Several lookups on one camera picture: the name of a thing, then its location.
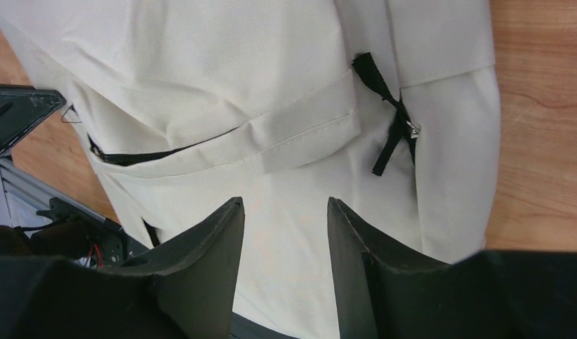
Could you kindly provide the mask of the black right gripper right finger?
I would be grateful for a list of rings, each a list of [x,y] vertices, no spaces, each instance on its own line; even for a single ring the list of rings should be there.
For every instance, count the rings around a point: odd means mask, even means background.
[[[328,201],[342,338],[577,338],[577,252],[483,250],[447,264]]]

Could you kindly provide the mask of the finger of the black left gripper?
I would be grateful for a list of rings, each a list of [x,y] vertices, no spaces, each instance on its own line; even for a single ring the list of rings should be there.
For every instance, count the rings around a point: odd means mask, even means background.
[[[0,158],[65,105],[56,90],[0,84]]]

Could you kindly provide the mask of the cream canvas backpack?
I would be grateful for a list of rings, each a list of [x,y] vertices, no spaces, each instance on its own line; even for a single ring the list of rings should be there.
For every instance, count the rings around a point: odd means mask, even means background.
[[[233,310],[340,335],[327,203],[443,262],[485,244],[500,99],[488,1],[0,1],[124,230],[166,242],[240,196]]]

